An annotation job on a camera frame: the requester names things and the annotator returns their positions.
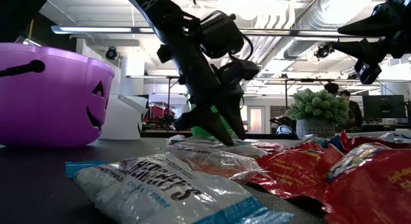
computer monitor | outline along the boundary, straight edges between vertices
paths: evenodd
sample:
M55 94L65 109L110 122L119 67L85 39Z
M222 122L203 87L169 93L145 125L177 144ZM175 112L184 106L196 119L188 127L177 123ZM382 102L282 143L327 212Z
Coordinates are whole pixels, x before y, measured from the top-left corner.
M364 118L406 118L404 95L362 96Z

door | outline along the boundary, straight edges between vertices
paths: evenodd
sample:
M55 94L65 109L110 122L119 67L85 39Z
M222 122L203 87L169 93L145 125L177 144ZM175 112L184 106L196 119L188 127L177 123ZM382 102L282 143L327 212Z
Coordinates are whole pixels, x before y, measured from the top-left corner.
M265 133L265 107L247 106L247 124L249 134Z

desk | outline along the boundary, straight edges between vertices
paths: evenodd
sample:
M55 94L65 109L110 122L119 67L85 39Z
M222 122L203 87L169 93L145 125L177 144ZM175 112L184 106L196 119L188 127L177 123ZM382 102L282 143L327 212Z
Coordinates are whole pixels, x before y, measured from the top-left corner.
M299 141L264 140L288 146ZM163 146L166 139L143 138L136 141L96 141L71 150L17 150L0 148L0 223L105 224L81 190L64 175L64 162L139 157L154 153L151 146ZM245 185L261 203L276 211L295 214L292 223L325 223L296 205Z

robotic arm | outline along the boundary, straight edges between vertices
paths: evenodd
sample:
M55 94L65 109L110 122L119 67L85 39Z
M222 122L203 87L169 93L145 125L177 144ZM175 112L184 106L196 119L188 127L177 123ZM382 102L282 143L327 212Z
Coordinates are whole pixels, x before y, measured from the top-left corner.
M196 106L177 119L175 128L200 126L224 144L233 145L220 115L211 111L214 105L234 133L244 139L239 106L243 90L239 82L251 80L259 68L253 62L234 57L241 51L244 39L250 42L235 25L235 15L215 11L200 20L183 12L171 0L129 1L163 43L157 52L160 61L173 61L180 75L179 83L187 87L189 101ZM209 58L221 58L228 53L232 62L218 69L209 64L203 53Z
M379 63L387 54L401 58L411 53L411 0L386 0L374 8L372 15L337 31L345 35L380 37L377 42L328 42L320 47L317 58L324 58L334 50L358 59L354 66L361 83L372 84L381 73Z

jack-o'-lantern face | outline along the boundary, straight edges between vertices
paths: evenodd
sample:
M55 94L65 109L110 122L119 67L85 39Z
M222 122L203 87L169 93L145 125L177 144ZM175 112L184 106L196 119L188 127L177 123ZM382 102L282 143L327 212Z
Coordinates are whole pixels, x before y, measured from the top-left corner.
M104 86L100 80L92 90L92 101L90 101L90 104L97 105L96 108L92 108L91 106L85 108L91 125L97 128L99 132L101 132L101 127L105 120L105 111L109 102L109 87L107 84Z

